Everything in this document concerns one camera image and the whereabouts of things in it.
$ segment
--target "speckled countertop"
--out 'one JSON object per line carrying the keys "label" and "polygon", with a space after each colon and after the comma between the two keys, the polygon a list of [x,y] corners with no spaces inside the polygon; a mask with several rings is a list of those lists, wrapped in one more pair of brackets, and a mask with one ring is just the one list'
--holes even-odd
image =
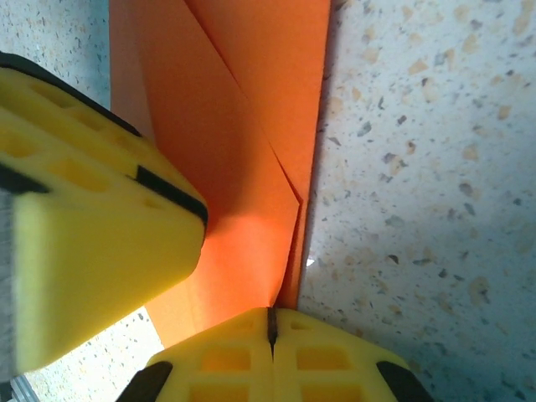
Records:
{"label": "speckled countertop", "polygon": [[[49,3],[0,0],[0,49],[108,105],[106,2]],[[332,10],[300,309],[400,354],[437,400],[536,400],[534,7]],[[141,310],[30,380],[113,400],[160,347]]]}

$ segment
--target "white countertop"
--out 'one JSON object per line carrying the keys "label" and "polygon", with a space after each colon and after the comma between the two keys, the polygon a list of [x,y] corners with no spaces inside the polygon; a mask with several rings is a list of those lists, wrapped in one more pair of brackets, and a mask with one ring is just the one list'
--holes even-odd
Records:
{"label": "white countertop", "polygon": [[[108,106],[106,2],[45,3],[0,0],[0,49]],[[536,400],[534,3],[332,12],[300,309],[406,358],[438,401]],[[147,319],[30,374],[39,398],[113,400],[162,347]]]}

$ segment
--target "orange paper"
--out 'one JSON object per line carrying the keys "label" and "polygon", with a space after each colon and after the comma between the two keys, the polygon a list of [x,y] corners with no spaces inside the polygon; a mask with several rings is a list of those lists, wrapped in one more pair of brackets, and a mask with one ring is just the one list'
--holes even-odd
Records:
{"label": "orange paper", "polygon": [[295,306],[329,2],[110,3],[112,109],[209,204],[196,271],[147,304],[162,342]]}

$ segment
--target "terrazzo surface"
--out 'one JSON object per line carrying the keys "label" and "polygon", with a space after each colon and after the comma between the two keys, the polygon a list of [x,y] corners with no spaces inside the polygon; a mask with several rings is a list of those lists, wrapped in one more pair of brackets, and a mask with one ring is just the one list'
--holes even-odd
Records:
{"label": "terrazzo surface", "polygon": [[[438,401],[536,400],[534,7],[332,6],[299,308]],[[105,1],[0,0],[0,50],[109,106],[107,20]],[[141,309],[28,377],[44,401],[114,400],[161,347]]]}

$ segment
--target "yellow foam block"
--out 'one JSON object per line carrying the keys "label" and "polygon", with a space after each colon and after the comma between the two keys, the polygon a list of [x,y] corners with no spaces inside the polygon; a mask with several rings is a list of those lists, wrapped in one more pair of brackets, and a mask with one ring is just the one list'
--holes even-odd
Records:
{"label": "yellow foam block", "polygon": [[188,181],[150,142],[3,68],[0,165],[46,188],[13,195],[19,373],[59,358],[195,268],[206,222],[165,194],[183,192],[204,208]]}
{"label": "yellow foam block", "polygon": [[[300,312],[279,309],[276,320],[273,357],[267,310],[251,310],[155,355],[118,402],[397,402],[378,364],[410,382],[405,361],[385,349]],[[166,363],[171,371],[155,375]],[[400,400],[431,400],[419,387]],[[149,388],[151,398],[137,392]]]}

